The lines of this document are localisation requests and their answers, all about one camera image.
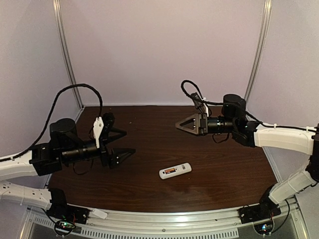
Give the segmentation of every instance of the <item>remote control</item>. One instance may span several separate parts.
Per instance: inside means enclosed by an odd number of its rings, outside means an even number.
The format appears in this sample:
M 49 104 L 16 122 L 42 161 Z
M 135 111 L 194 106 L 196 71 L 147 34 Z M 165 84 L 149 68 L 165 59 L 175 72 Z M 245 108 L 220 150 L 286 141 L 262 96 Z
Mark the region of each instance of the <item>remote control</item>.
M 159 176 L 161 179 L 175 177 L 184 173 L 191 171 L 191 166 L 189 163 L 183 163 L 174 167 L 162 169 L 159 171 Z

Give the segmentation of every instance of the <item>electronic component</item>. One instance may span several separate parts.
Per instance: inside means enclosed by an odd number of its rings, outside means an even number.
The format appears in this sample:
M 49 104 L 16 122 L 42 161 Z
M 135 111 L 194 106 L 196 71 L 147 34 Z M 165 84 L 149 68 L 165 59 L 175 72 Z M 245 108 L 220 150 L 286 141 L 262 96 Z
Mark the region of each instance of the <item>electronic component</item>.
M 183 163 L 174 167 L 165 168 L 159 171 L 159 176 L 161 179 L 175 177 L 184 173 L 191 171 L 191 166 L 189 163 Z

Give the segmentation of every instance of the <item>wooden surface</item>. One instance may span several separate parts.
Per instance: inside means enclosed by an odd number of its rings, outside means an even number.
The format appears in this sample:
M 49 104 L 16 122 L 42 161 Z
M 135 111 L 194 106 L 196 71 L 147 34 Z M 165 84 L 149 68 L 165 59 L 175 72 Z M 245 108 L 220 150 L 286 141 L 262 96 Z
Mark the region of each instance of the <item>wooden surface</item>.
M 114 113 L 115 127 L 128 135 L 109 144 L 137 150 L 120 167 L 93 169 L 78 176 L 72 167 L 53 174 L 49 187 L 63 189 L 68 203 L 134 212 L 193 212 L 224 209 L 259 201 L 276 183 L 261 148 L 248 148 L 233 140 L 215 144 L 211 135 L 196 137 L 175 129 L 175 123 L 195 113 L 194 107 L 104 107 Z M 78 135 L 88 131 L 98 108 L 85 108 Z M 213 108 L 213 116 L 220 108 Z M 188 162 L 192 172 L 161 180 L 159 170 Z M 85 170 L 81 162 L 77 170 Z

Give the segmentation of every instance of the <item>ventilation grille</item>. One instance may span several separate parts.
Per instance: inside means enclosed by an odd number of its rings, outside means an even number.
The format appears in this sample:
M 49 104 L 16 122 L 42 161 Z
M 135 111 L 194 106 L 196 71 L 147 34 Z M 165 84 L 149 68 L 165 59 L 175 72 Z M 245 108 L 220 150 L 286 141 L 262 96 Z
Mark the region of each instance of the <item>ventilation grille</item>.
M 49 219 L 40 217 L 38 215 L 34 217 L 33 222 L 45 227 L 49 227 L 49 228 L 52 228 L 54 226 L 53 222 L 51 222 Z M 82 227 L 82 230 L 79 234 L 85 238 L 92 238 L 92 239 L 233 239 L 233 238 L 239 238 L 237 228 L 223 230 L 219 232 L 205 233 L 205 234 L 193 234 L 188 236 L 179 236 L 179 235 L 149 236 L 149 235 L 137 235 L 137 234 L 134 234 L 134 236 L 132 236 L 130 234 L 111 233 L 107 231 Z

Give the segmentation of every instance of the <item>white backdrop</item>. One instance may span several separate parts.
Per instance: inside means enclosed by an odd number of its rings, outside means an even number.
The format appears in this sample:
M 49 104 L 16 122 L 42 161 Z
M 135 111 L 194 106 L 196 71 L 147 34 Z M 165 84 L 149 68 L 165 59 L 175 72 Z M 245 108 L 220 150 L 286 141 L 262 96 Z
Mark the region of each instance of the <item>white backdrop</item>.
M 52 1 L 0 1 L 0 156 L 26 149 L 38 137 L 54 96 L 69 80 Z M 72 92 L 56 105 L 52 121 L 78 114 Z M 49 140 L 48 131 L 42 142 Z M 14 180 L 41 187 L 46 177 Z M 16 239 L 26 207 L 0 202 L 0 238 Z
M 307 126 L 319 123 L 319 2 L 273 1 L 260 69 L 248 108 L 269 123 Z M 301 153 L 269 148 L 285 179 L 308 162 Z M 319 186 L 298 195 L 312 239 L 318 238 Z
M 210 100 L 244 96 L 263 8 L 263 0 L 61 1 L 75 78 L 106 105 L 190 105 L 179 88 L 186 78 Z

